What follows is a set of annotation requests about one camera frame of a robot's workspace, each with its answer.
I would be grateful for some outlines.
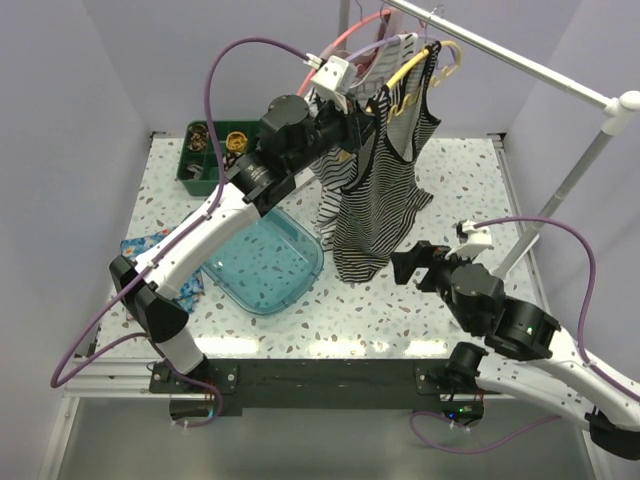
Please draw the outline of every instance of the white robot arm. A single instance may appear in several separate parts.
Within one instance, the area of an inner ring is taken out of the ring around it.
[[[135,261],[119,256],[111,262],[118,291],[150,269],[123,303],[179,373],[193,379],[207,376],[206,358],[186,327],[188,315],[171,300],[181,285],[227,240],[293,192],[296,174],[334,147],[358,150],[371,135],[373,117],[348,94],[354,75],[355,66],[331,57],[312,79],[321,98],[313,116],[302,97],[275,99],[260,119],[255,144],[226,172],[218,208],[212,210],[216,191]]]
[[[597,445],[623,458],[640,459],[640,402],[583,362],[571,334],[537,306],[508,297],[504,283],[473,260],[491,246],[487,227],[461,222],[454,248],[419,242],[394,253],[395,280],[406,284],[416,268],[428,268],[418,284],[437,293],[470,337],[493,352],[459,343],[447,364],[452,383],[496,391],[539,405],[588,430]],[[640,388],[590,354],[591,364],[640,397]]]

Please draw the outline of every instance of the blue cloth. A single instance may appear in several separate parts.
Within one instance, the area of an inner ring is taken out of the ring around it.
[[[120,250],[122,255],[129,259],[135,259],[141,253],[146,252],[150,248],[160,243],[167,235],[173,231],[173,227],[165,228],[153,235],[146,237],[128,238],[120,242]],[[196,302],[200,299],[200,294],[204,292],[204,283],[202,282],[202,271],[198,268],[189,280],[182,286],[180,293],[175,300],[187,312],[193,313]]]

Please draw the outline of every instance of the black and white striped shirt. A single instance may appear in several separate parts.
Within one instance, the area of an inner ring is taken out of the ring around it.
[[[333,235],[333,258],[344,282],[371,280],[433,199],[416,185],[415,162],[440,124],[429,113],[426,95],[440,48],[439,42],[430,45],[429,55],[391,91],[383,86],[369,102],[375,134],[358,152],[342,188]],[[394,116],[392,106],[408,95],[415,95],[415,103]]]
[[[355,95],[356,100],[363,107],[389,81],[393,74],[424,46],[423,39],[415,33],[398,35],[397,38],[397,42],[379,49],[369,71],[350,88],[350,92]],[[334,148],[316,160],[310,167],[322,184],[316,231],[321,236],[324,250],[333,248],[333,232],[336,228],[342,199],[340,189],[349,180],[352,164],[355,160],[355,155],[350,155],[346,159],[342,155],[343,151],[340,148]]]

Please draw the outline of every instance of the green organizer box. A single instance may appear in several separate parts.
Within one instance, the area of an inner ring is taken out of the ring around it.
[[[213,127],[216,129],[216,135],[220,141],[222,154],[224,155],[227,153],[225,142],[227,135],[231,132],[242,132],[247,136],[249,141],[251,141],[252,137],[258,133],[258,124],[259,122],[257,120],[221,120],[219,122],[213,122]],[[190,195],[194,197],[207,197],[211,195],[218,185],[220,172],[218,172],[216,154],[213,151],[211,138],[208,139],[207,148],[204,152],[189,151],[188,145],[191,140],[189,128],[193,125],[205,125],[206,127],[206,122],[204,120],[198,120],[196,122],[191,122],[187,126],[176,176],[178,177],[178,180],[182,182],[184,188],[187,189]],[[187,170],[187,167],[192,164],[197,164],[202,167],[202,176],[198,180],[194,180],[193,173]]]

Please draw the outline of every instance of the yellow hanger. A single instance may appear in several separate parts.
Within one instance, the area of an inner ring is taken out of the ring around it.
[[[451,40],[445,40],[441,42],[441,45],[443,47],[450,47],[456,51],[456,53],[453,55],[453,58],[455,59],[456,63],[451,67],[449,65],[446,65],[439,72],[434,72],[433,75],[431,76],[431,79],[429,80],[429,87],[431,88],[436,88],[438,85],[440,85],[442,81],[448,76],[450,76],[451,74],[453,74],[453,72],[455,72],[460,66],[460,64],[462,63],[462,49],[456,42],[452,42]]]
[[[448,67],[448,66],[444,67],[439,76],[435,74],[431,76],[431,79],[429,80],[429,86],[432,88],[437,87],[442,83],[442,80],[447,78],[449,75],[453,74],[453,72],[455,72],[458,69],[458,67],[460,66],[460,63],[462,62],[462,50],[460,49],[460,46],[456,42],[453,42],[451,40],[444,40],[440,42],[440,45],[442,45],[443,47],[451,47],[456,51],[456,55],[454,55],[454,58],[456,59],[456,63],[453,67]],[[393,74],[393,76],[387,82],[387,87],[389,89],[392,89],[402,78],[404,78],[404,76],[407,73],[409,73],[409,71],[411,71],[413,67],[415,67],[418,64],[418,62],[426,58],[427,55],[429,55],[428,47],[425,47],[420,52],[416,53],[411,58],[411,60],[405,63],[402,67],[398,69],[396,73]],[[416,95],[414,94],[406,95],[405,98],[402,100],[401,105],[391,106],[391,110],[389,112],[389,118],[391,118],[392,116],[397,116],[401,114],[407,106],[412,105],[413,103],[416,102],[416,100],[417,100]],[[367,107],[367,113],[371,113],[371,112],[372,112],[371,107]]]
[[[460,66],[460,63],[462,62],[462,50],[456,42],[452,42],[451,40],[444,40],[440,42],[440,45],[442,45],[443,47],[451,47],[455,49],[457,53],[457,55],[455,55],[456,64],[451,68],[445,67],[442,69],[442,79],[444,79],[455,72]],[[402,67],[400,67],[400,69],[398,69],[396,73],[393,74],[393,76],[387,82],[387,87],[389,89],[393,88],[395,84],[398,83],[400,79],[402,79],[409,72],[409,70],[415,67],[416,64],[420,60],[424,59],[427,55],[429,55],[429,48],[426,47],[423,48],[421,52],[416,53],[411,60],[405,63]],[[435,87],[439,85],[442,79],[437,79],[436,82],[429,81],[429,86]]]

